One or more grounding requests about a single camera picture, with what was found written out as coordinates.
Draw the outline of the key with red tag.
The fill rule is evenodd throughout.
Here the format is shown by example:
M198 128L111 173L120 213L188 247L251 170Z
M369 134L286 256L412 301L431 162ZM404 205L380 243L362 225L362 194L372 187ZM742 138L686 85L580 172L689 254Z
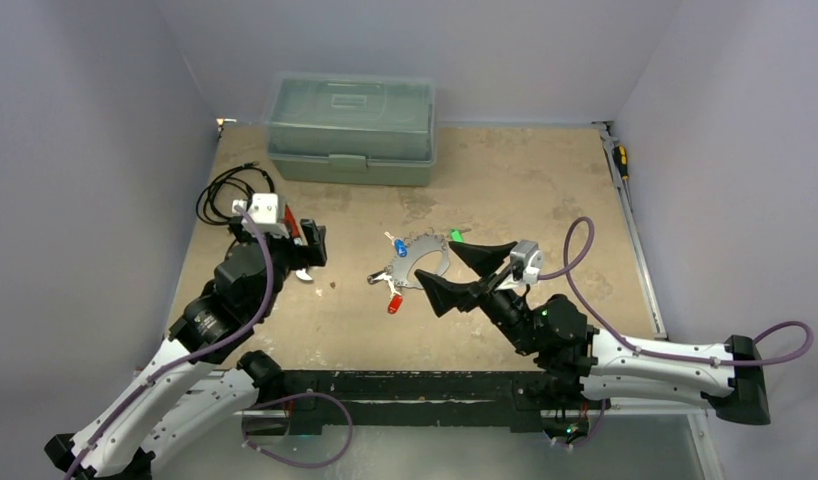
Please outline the key with red tag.
M401 294L392 294L387 305L387 312L390 315L396 314L400 310L402 303L403 296Z

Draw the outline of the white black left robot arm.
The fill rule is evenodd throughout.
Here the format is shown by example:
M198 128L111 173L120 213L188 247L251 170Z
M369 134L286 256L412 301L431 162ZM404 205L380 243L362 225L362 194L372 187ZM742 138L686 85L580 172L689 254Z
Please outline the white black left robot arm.
M252 336L291 272L326 264L326 229L312 220L300 222L303 243L272 234L268 225L256 235L249 227L247 219L239 223L238 245L118 398L86 427L47 442L45 454L66 478L150 479L222 416L280 402L281 369L264 353L246 354L241 367L206 391L188 393Z

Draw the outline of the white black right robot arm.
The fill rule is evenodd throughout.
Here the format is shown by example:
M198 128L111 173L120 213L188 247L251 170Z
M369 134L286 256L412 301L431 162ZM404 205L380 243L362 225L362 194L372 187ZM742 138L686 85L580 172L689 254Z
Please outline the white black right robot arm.
M539 281L544 257L536 242L450 247L478 278L454 283L416 270L435 315L482 311L517 354L548 374L539 392L554 404L651 398L710 408L736 424L770 424L765 378L751 338L733 335L721 343L690 345L626 337L590 324L564 294L532 307L516 292Z

